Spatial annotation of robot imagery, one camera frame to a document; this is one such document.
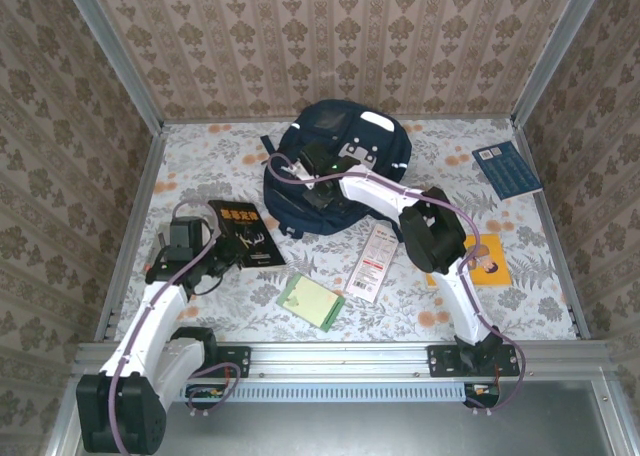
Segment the book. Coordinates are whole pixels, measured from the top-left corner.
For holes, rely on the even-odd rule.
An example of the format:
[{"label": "book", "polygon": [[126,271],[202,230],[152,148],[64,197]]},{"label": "book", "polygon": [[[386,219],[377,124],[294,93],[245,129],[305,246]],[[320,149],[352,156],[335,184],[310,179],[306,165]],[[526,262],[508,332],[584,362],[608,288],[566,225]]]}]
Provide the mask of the book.
[{"label": "book", "polygon": [[286,265],[256,205],[244,201],[209,201],[218,215],[220,230],[239,239],[247,248],[240,261],[242,269],[277,269]]},{"label": "book", "polygon": [[276,301],[278,306],[300,316],[324,332],[329,331],[344,303],[344,297],[300,273],[291,278]]},{"label": "book", "polygon": [[[468,235],[464,241],[467,253],[476,244],[476,237]],[[497,234],[481,234],[480,247],[473,261],[469,262],[471,281],[476,286],[510,286],[511,275],[504,257],[500,236]],[[427,274],[427,285],[436,286],[436,281]]]},{"label": "book", "polygon": [[542,190],[540,180],[511,141],[476,149],[471,154],[502,201]]}]

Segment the yellow book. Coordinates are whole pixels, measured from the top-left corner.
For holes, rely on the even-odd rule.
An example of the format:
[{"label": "yellow book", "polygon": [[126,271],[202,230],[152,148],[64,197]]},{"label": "yellow book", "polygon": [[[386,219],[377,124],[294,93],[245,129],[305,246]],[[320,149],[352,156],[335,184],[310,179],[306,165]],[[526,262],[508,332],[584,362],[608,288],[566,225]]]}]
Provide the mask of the yellow book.
[{"label": "yellow book", "polygon": [[[467,235],[464,242],[469,254],[471,246],[476,244],[473,235]],[[469,263],[471,281],[476,286],[510,286],[511,275],[504,258],[500,236],[497,234],[481,234],[480,247],[476,257]],[[427,274],[427,285],[436,286],[436,281]]]}]

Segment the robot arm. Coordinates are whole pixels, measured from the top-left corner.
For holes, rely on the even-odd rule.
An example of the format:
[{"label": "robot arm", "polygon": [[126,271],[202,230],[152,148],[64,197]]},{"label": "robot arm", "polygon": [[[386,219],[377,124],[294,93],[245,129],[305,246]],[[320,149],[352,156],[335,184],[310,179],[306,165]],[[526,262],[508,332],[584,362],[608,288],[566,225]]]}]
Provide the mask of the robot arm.
[{"label": "robot arm", "polygon": [[485,321],[489,321],[489,318],[482,311],[469,268],[465,265],[459,269],[466,254],[465,232],[453,211],[416,198],[416,195],[422,194],[448,203],[445,193],[439,188],[431,188],[426,192],[407,188],[377,174],[375,179],[369,178],[372,171],[358,160],[345,156],[336,161],[324,147],[314,143],[306,146],[300,153],[299,161],[289,168],[289,172],[301,180],[345,171],[364,176],[315,184],[310,182],[306,185],[305,198],[318,208],[326,207],[336,199],[346,198],[369,206],[393,221],[402,232],[407,255],[413,264],[430,273],[438,284],[453,320],[463,366],[470,374],[486,368],[494,361],[502,338],[480,321],[478,316]]},{"label": "robot arm", "polygon": [[[198,264],[156,298],[166,281],[203,250],[209,233],[201,218],[175,218],[171,222],[171,244],[161,249],[147,272],[147,287],[129,330],[98,374],[85,374],[80,379],[76,401],[87,452],[119,452],[108,418],[108,392],[130,342],[133,345],[118,378],[115,405],[118,432],[130,453],[157,451],[167,410],[180,388],[199,368],[216,364],[218,348],[213,331],[183,327],[174,332],[175,323],[202,276],[222,277],[243,256],[246,248],[242,243],[218,237]],[[139,325],[144,313],[148,313],[144,324]]]},{"label": "robot arm", "polygon": [[[371,173],[362,164],[349,171]],[[470,345],[483,341],[490,332],[480,324],[469,300],[471,296],[476,306],[482,308],[471,282],[469,268],[463,268],[458,274],[466,250],[463,244],[465,235],[455,215],[445,215],[440,208],[416,202],[416,198],[410,195],[421,194],[421,191],[390,180],[388,184],[395,190],[367,178],[342,178],[339,184],[344,197],[373,208],[401,228],[411,261],[419,269],[431,273],[436,280],[451,313],[456,336]],[[448,202],[444,193],[437,188],[425,195]],[[471,295],[466,293],[460,278],[467,281]]]}]

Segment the table surface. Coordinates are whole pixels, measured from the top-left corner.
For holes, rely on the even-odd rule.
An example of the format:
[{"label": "table surface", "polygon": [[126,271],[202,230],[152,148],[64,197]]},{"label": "table surface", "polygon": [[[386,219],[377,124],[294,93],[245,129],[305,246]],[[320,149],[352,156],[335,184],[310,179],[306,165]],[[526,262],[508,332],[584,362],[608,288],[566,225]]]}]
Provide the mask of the table surface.
[{"label": "table surface", "polygon": [[[192,298],[180,314],[179,324],[211,327],[218,340],[237,342],[453,339],[446,304],[436,288],[427,287],[424,273],[409,261],[402,244],[376,302],[347,296],[327,333],[276,305],[278,295],[297,272],[341,293],[376,223],[366,217],[338,234],[305,234],[297,241],[280,234],[277,221],[269,216],[262,200],[262,162],[267,154],[259,138],[269,134],[277,147],[288,124],[165,126],[164,160],[116,339],[121,339],[137,311],[144,289],[142,270],[158,228],[170,221],[172,208],[180,200],[194,198],[255,203],[287,267],[265,272],[230,270],[214,293]],[[500,201],[471,155],[474,149],[513,140],[508,120],[403,121],[403,125],[413,144],[403,184],[441,187],[452,203],[472,215],[481,233],[500,234],[513,284],[478,288],[479,298],[494,324],[516,339],[575,339],[533,196]],[[198,290],[212,283],[206,277]]]}]

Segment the cable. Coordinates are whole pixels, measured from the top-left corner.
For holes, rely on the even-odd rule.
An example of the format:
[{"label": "cable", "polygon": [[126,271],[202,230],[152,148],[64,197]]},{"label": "cable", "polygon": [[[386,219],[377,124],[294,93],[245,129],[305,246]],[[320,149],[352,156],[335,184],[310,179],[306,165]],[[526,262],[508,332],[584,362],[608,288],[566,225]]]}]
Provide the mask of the cable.
[{"label": "cable", "polygon": [[194,296],[205,296],[209,293],[211,293],[212,291],[215,291],[216,289],[218,289],[218,286],[220,286],[222,284],[222,276],[220,276],[220,279],[218,280],[218,282],[216,284],[214,284],[211,288],[207,289],[206,291],[203,291],[202,293],[193,293]]},{"label": "cable", "polygon": [[478,408],[487,409],[487,407],[484,404],[482,404],[480,401],[478,401],[477,399],[473,399],[473,398],[470,398],[469,396],[467,396],[467,401],[469,401],[470,403],[475,404]]},{"label": "cable", "polygon": [[[203,369],[202,371],[195,372],[195,373],[193,373],[191,375],[192,378],[197,378],[199,376],[203,376],[205,374],[211,373],[213,371],[216,371],[216,370],[222,369],[222,368],[231,368],[231,369],[233,369],[236,372],[236,377],[233,380],[233,384],[231,385],[231,389],[229,389],[222,396],[222,398],[220,398],[220,400],[216,403],[215,406],[213,406],[210,410],[207,410],[207,411],[210,411],[210,412],[213,412],[213,411],[217,410],[220,406],[222,406],[222,404],[224,404],[227,401],[227,399],[229,399],[233,395],[234,391],[236,390],[236,386],[238,386],[238,383],[240,382],[240,375],[242,373],[242,370],[240,369],[240,366],[238,366],[236,363],[231,363],[231,362],[220,363],[220,364],[216,364],[215,366],[211,366],[210,368]],[[187,402],[187,406],[189,406],[189,409],[191,409],[192,411],[195,411],[195,408],[193,407],[193,396],[195,394],[201,393],[203,391],[207,391],[207,389],[205,388],[205,389],[202,389],[200,391],[194,391],[193,393],[191,393],[189,395],[189,401]]]},{"label": "cable", "polygon": [[125,365],[129,361],[129,356],[131,355],[131,348],[133,348],[133,345],[135,344],[136,339],[140,334],[140,330],[142,329],[144,322],[146,321],[147,317],[153,310],[153,306],[155,305],[155,303],[158,302],[162,294],[167,290],[167,288],[173,285],[187,271],[193,268],[196,264],[200,262],[200,260],[202,260],[202,258],[206,256],[206,254],[215,244],[216,239],[218,239],[218,236],[220,236],[221,234],[218,216],[216,215],[216,212],[211,206],[209,206],[204,201],[195,201],[195,200],[181,201],[176,205],[175,208],[173,208],[173,213],[171,217],[175,218],[178,210],[185,205],[206,207],[211,213],[211,216],[213,217],[214,230],[211,232],[211,237],[209,238],[209,241],[207,241],[207,244],[205,244],[205,246],[202,248],[202,251],[200,251],[198,255],[195,258],[193,258],[193,260],[191,260],[182,269],[180,269],[180,271],[174,274],[169,279],[169,281],[167,281],[158,290],[158,292],[153,296],[153,298],[151,298],[151,300],[149,301],[149,304],[147,305],[142,315],[140,316],[140,319],[138,320],[137,324],[133,328],[133,331],[131,332],[131,336],[129,337],[129,340],[125,345],[122,356],[120,357],[120,361],[118,361],[118,366],[116,366],[116,370],[111,378],[111,384],[109,385],[109,395],[107,399],[107,412],[109,415],[109,426],[111,427],[111,433],[113,434],[113,440],[116,443],[116,447],[118,448],[118,451],[120,451],[120,453],[123,456],[130,456],[130,454],[127,451],[127,448],[124,446],[124,442],[122,441],[122,436],[120,435],[120,431],[118,429],[118,421],[116,419],[116,390],[118,386],[118,380],[120,379],[120,375],[122,374],[122,371],[124,370]]},{"label": "cable", "polygon": [[[453,206],[452,204],[449,204],[449,203],[447,203],[445,201],[441,201],[439,199],[435,199],[435,198],[430,198],[428,196],[424,196],[419,190],[409,189],[409,190],[405,190],[404,192],[400,192],[388,180],[386,180],[382,176],[377,175],[374,172],[362,173],[362,172],[359,172],[359,171],[345,171],[343,173],[330,174],[330,175],[327,175],[327,176],[320,176],[318,178],[312,178],[312,179],[305,179],[305,180],[289,179],[289,178],[285,178],[285,177],[279,175],[276,172],[275,168],[273,167],[273,160],[274,159],[282,159],[282,160],[284,160],[289,167],[293,166],[293,164],[291,163],[291,160],[286,155],[284,155],[282,153],[273,153],[273,154],[271,154],[271,156],[269,156],[269,159],[267,159],[267,168],[269,169],[269,172],[271,173],[271,175],[275,179],[277,179],[278,181],[281,181],[283,183],[286,183],[286,184],[321,183],[322,181],[329,181],[329,180],[332,180],[332,179],[339,179],[339,178],[366,178],[366,179],[370,179],[370,180],[380,184],[381,186],[384,186],[385,188],[394,191],[395,193],[401,194],[402,196],[407,196],[409,198],[418,199],[420,201],[424,201],[425,203],[435,204],[436,206],[440,206],[440,207],[443,207],[443,208],[448,209],[450,211],[453,211],[454,213],[456,213],[458,216],[460,216],[464,221],[466,221],[469,224],[469,226],[471,227],[471,231],[473,232],[473,235],[476,238],[476,241],[480,241],[480,231],[478,230],[478,227],[473,222],[473,219],[468,214],[466,214],[464,211],[462,211],[460,208],[458,208],[456,206]],[[462,260],[462,262],[458,266],[458,275],[460,276],[460,281],[462,282],[464,290],[467,293],[467,297],[469,298],[471,306],[473,307],[473,310],[475,312],[475,316],[478,318],[480,323],[485,328],[487,328],[488,331],[490,331],[491,333],[495,334],[496,336],[498,336],[499,338],[503,339],[504,341],[507,341],[509,344],[513,345],[513,347],[516,349],[516,351],[518,351],[518,353],[520,354],[520,359],[522,360],[522,368],[520,369],[520,375],[518,377],[518,381],[516,382],[516,387],[513,389],[511,394],[509,394],[509,396],[507,397],[507,399],[505,401],[503,401],[502,403],[498,404],[497,406],[491,408],[491,411],[497,411],[499,409],[504,408],[514,398],[514,396],[516,394],[518,394],[518,392],[520,392],[520,389],[521,389],[521,386],[522,386],[522,382],[524,381],[524,374],[525,374],[525,370],[526,370],[526,367],[527,367],[527,360],[526,360],[526,357],[524,355],[524,351],[522,350],[522,348],[520,347],[519,344],[517,344],[515,341],[513,341],[508,336],[505,336],[504,334],[502,334],[497,329],[495,329],[493,326],[491,326],[487,322],[486,319],[484,319],[484,317],[482,316],[482,314],[480,312],[480,308],[476,304],[475,298],[472,296],[471,288],[469,288],[469,285],[467,284],[465,278],[462,277],[463,269],[465,268],[465,266],[469,263],[469,261],[471,261],[473,258],[475,258],[476,253],[478,251],[478,246],[479,246],[478,244],[474,245],[473,249],[471,250],[471,252]],[[480,405],[480,407],[483,407],[483,405],[480,404],[478,401],[472,400],[471,398],[468,398],[468,399],[472,403],[474,403],[474,404],[477,403],[477,404]]]}]

